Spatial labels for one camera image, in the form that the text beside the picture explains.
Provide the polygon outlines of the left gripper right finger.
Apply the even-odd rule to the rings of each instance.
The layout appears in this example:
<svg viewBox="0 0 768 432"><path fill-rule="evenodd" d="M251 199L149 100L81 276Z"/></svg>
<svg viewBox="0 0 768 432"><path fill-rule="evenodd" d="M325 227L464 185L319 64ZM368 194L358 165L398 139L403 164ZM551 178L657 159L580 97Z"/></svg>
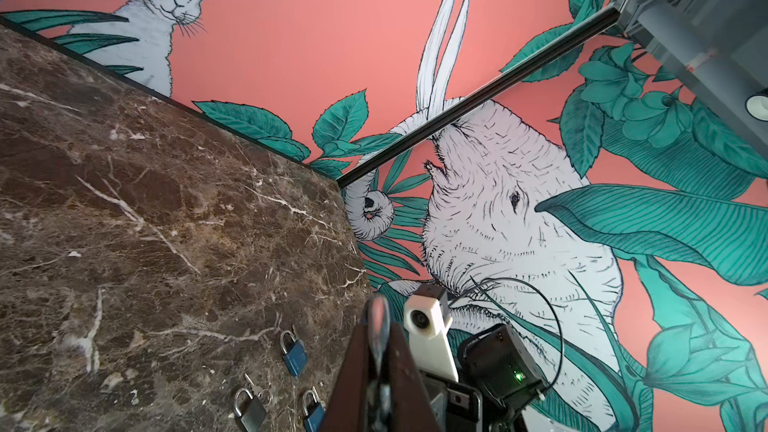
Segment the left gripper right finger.
<svg viewBox="0 0 768 432"><path fill-rule="evenodd" d="M383 371L385 383L390 389L387 430L438 432L440 428L422 375L415 366L403 328L398 323L390 325Z"/></svg>

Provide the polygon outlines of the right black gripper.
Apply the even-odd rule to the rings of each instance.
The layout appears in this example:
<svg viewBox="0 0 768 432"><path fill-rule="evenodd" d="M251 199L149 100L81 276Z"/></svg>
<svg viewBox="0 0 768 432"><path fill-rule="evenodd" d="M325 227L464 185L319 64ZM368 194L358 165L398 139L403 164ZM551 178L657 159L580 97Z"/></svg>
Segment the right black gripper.
<svg viewBox="0 0 768 432"><path fill-rule="evenodd" d="M441 431L527 431L522 417L511 421L475 387L421 371Z"/></svg>

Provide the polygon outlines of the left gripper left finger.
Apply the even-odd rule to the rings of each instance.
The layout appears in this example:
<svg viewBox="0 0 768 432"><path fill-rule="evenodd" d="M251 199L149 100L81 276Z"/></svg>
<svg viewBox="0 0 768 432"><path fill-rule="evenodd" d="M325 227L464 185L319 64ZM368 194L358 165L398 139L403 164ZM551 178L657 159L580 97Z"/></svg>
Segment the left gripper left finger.
<svg viewBox="0 0 768 432"><path fill-rule="evenodd" d="M368 389L373 372L368 327L366 324L357 324L337 374L320 431L368 430Z"/></svg>

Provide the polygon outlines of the blue padlock front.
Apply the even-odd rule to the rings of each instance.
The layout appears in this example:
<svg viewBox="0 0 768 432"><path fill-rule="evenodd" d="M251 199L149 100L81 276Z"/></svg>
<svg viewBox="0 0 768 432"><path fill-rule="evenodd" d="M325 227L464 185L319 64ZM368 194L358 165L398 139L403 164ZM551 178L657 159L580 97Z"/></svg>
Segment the blue padlock front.
<svg viewBox="0 0 768 432"><path fill-rule="evenodd" d="M324 418L324 407L314 387L301 396L303 427L306 432L318 432Z"/></svg>

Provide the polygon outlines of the blue padlock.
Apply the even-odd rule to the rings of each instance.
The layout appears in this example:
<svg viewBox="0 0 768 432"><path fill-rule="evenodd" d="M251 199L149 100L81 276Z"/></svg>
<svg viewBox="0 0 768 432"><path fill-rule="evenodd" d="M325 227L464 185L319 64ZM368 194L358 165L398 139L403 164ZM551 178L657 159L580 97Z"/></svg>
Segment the blue padlock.
<svg viewBox="0 0 768 432"><path fill-rule="evenodd" d="M314 387L301 396L303 427L306 432L318 432L324 418L324 407Z"/></svg>
<svg viewBox="0 0 768 432"><path fill-rule="evenodd" d="M299 377L308 364L308 355L294 327L280 333L279 346L289 374Z"/></svg>
<svg viewBox="0 0 768 432"><path fill-rule="evenodd" d="M369 431L388 431L391 415L391 388L385 359L391 330L388 300L374 294L367 303L368 351L372 363L366 392Z"/></svg>

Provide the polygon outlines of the black padlock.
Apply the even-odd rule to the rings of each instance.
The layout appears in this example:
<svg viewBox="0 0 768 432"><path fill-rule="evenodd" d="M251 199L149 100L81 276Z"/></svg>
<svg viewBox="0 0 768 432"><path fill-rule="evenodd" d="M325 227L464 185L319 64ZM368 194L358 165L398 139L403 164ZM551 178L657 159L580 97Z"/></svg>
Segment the black padlock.
<svg viewBox="0 0 768 432"><path fill-rule="evenodd" d="M235 392L233 398L235 419L246 432L264 431L268 416L266 406L272 400L272 393L257 386L247 373L243 376L246 384Z"/></svg>

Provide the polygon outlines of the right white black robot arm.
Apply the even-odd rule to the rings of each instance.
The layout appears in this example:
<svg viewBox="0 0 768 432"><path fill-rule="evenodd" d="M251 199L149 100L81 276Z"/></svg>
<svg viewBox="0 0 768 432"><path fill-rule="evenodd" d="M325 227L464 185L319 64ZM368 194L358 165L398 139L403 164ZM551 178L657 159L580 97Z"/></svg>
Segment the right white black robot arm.
<svg viewBox="0 0 768 432"><path fill-rule="evenodd" d="M441 431L530 431L523 410L551 385L519 334L497 324L458 343L458 379L423 370L427 397Z"/></svg>

